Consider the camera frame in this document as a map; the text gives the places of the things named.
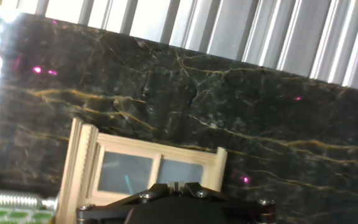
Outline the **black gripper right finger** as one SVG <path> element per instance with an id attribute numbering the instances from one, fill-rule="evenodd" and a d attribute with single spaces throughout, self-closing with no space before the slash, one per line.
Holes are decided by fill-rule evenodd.
<path id="1" fill-rule="evenodd" d="M 198 182 L 182 182 L 178 195 L 195 199 L 202 207 L 212 205 L 230 223 L 275 223 L 275 201 L 272 199 L 241 200 L 202 187 Z"/>

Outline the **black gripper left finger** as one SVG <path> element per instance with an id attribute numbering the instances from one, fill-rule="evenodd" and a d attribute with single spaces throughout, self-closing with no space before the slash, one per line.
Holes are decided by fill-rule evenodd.
<path id="1" fill-rule="evenodd" d="M 138 205 L 169 197 L 174 188 L 167 184 L 153 184 L 147 190 L 130 195 L 122 200 L 107 205 L 85 204 L 76 209 L 77 224 L 94 224 L 102 220 L 119 220 L 127 218 L 129 212 Z"/>

